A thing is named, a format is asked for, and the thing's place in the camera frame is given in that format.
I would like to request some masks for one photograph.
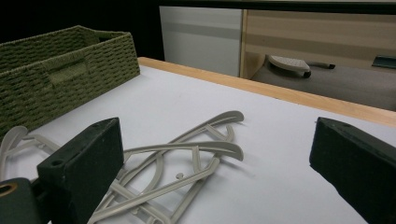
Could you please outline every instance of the wicker texture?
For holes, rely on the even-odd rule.
[[[124,32],[82,26],[0,44],[0,139],[33,130],[139,75]]]

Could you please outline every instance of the basket rim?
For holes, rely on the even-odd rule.
[[[87,27],[84,27],[84,26],[81,26],[81,25],[76,25],[76,26],[73,26],[73,27],[70,27],[70,28],[66,28],[66,29],[59,30],[59,31],[50,32],[50,33],[46,33],[46,34],[43,34],[43,35],[35,35],[35,36],[32,36],[32,37],[27,37],[27,38],[23,38],[23,39],[19,39],[19,40],[16,40],[16,41],[11,41],[11,42],[6,42],[6,43],[8,43],[8,44],[9,44],[9,43],[15,43],[15,42],[18,42],[18,41],[24,41],[24,40],[26,40],[26,39],[32,39],[32,38],[38,38],[38,37],[46,36],[46,35],[49,35],[49,34],[57,34],[57,33],[60,33],[60,32],[64,32],[64,31],[68,31],[68,30],[72,30],[72,29],[76,29],[76,28],[86,29],[86,30],[89,30],[89,31],[93,31],[93,32],[95,32],[95,33],[117,34],[117,35],[119,35],[119,36],[112,37],[111,39],[109,39],[109,40],[107,40],[107,41],[105,41],[105,42],[100,42],[100,43],[97,43],[97,44],[95,44],[95,45],[91,45],[91,46],[88,46],[88,47],[84,47],[84,48],[82,48],[82,49],[76,49],[76,50],[73,50],[73,51],[70,51],[70,52],[66,52],[66,53],[64,53],[64,54],[60,54],[60,55],[57,55],[57,56],[54,56],[54,57],[50,57],[50,58],[45,59],[45,60],[36,61],[36,62],[29,63],[29,64],[25,64],[25,65],[22,65],[22,66],[19,66],[19,67],[16,67],[16,68],[13,68],[13,69],[4,71],[4,72],[0,72],[0,77],[2,77],[2,76],[7,76],[7,75],[10,74],[10,73],[18,72],[18,71],[21,71],[21,70],[26,70],[26,69],[29,69],[30,67],[37,66],[37,65],[40,65],[40,64],[42,64],[42,63],[50,63],[50,62],[52,62],[52,61],[59,60],[59,59],[61,59],[62,57],[70,57],[70,56],[72,56],[72,55],[74,55],[74,54],[81,54],[81,53],[83,53],[84,51],[86,51],[86,50],[88,50],[88,49],[98,48],[98,47],[100,47],[100,46],[102,46],[102,45],[107,44],[108,41],[117,41],[118,39],[122,39],[122,38],[124,38],[125,36],[131,37],[131,41],[134,43],[134,40],[133,40],[133,37],[132,37],[131,33],[128,33],[128,32],[114,32],[114,31],[93,30],[93,29],[90,29],[90,28],[87,28]]]

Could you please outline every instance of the wooden table edge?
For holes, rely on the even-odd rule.
[[[231,77],[219,73],[209,72],[202,69],[192,68],[180,64],[168,63],[146,57],[138,58],[139,64],[163,71],[179,74],[186,77],[194,77],[201,80],[218,83],[220,85],[236,88],[242,91],[250,91],[261,95],[273,97],[279,100],[310,106],[317,109],[363,119],[390,127],[396,127],[396,112],[380,109],[367,105],[359,105],[347,101],[337,100],[325,96],[315,95],[303,91],[281,88],[264,84],[240,77]]]

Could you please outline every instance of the green woven basket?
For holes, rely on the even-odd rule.
[[[33,130],[139,75],[130,33],[83,26],[0,44],[0,140]]]

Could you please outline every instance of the gray floor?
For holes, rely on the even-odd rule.
[[[252,80],[396,111],[396,74],[310,63],[312,76],[270,66],[265,62]]]

